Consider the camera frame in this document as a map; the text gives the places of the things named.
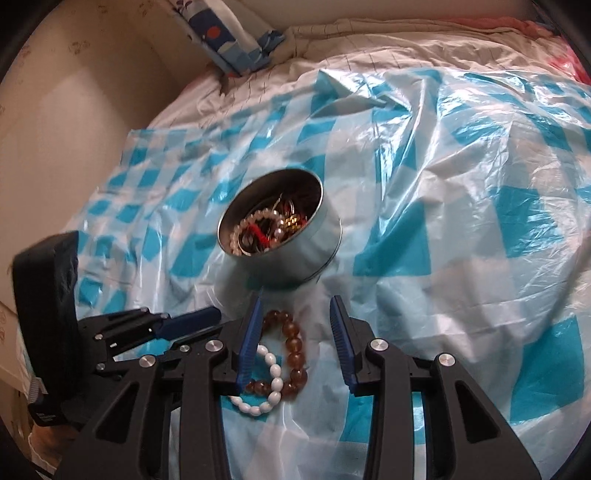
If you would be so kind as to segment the round silver metal tin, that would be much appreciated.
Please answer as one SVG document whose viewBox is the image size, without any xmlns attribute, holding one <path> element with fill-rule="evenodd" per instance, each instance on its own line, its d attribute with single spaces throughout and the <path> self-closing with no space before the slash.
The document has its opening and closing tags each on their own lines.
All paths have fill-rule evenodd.
<svg viewBox="0 0 591 480">
<path fill-rule="evenodd" d="M 221 216 L 217 243 L 257 287 L 283 289 L 318 276 L 335 257 L 342 222 L 321 178 L 301 168 L 266 173 Z"/>
</svg>

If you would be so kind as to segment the blue white checkered plastic sheet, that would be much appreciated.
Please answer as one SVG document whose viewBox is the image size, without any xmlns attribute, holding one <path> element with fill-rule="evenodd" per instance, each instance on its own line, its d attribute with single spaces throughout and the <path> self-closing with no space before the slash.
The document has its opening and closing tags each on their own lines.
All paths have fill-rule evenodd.
<svg viewBox="0 0 591 480">
<path fill-rule="evenodd" d="M 544 478 L 590 421 L 590 89 L 544 73 L 322 69 L 226 96 L 197 88 L 144 130 L 68 223 L 80 316 L 242 313 L 252 283 L 219 219 L 267 172 L 317 174 L 342 243 L 263 294 L 304 329 L 308 385 L 256 419 L 223 407 L 235 479 L 359 479 L 370 401 L 349 394 L 329 300 L 406 353 L 452 353 Z"/>
</svg>

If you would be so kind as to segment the blue white patterned curtain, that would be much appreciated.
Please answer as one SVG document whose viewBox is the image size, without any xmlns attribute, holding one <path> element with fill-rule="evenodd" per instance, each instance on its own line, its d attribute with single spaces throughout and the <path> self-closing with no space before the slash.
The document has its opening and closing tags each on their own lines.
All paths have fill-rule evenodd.
<svg viewBox="0 0 591 480">
<path fill-rule="evenodd" d="M 230 77 L 266 68 L 271 54 L 284 41 L 283 32 L 240 1 L 178 0 L 169 4 L 191 38 Z"/>
</svg>

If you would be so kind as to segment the striped beige bed sheet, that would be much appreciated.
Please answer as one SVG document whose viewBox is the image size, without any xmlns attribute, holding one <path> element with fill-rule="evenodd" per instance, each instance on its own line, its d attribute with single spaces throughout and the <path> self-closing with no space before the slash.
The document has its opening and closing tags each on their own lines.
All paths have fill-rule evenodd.
<svg viewBox="0 0 591 480">
<path fill-rule="evenodd" d="M 211 124 L 293 90 L 321 69 L 356 73 L 415 67 L 525 70 L 574 80 L 551 65 L 563 37 L 513 17 L 342 19 L 290 27 L 284 35 L 286 39 L 271 54 L 270 66 L 238 78 L 207 69 L 151 121 L 151 127 Z"/>
</svg>

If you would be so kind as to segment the red white checkered plastic bag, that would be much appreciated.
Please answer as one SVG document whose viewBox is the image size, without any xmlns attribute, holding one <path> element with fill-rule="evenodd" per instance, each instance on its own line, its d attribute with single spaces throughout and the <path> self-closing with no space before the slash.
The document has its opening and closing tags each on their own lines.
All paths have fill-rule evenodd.
<svg viewBox="0 0 591 480">
<path fill-rule="evenodd" d="M 551 65 L 579 83 L 585 85 L 590 85 L 591 83 L 589 73 L 585 70 L 583 63 L 564 38 L 560 38 L 560 52 L 554 55 Z"/>
</svg>

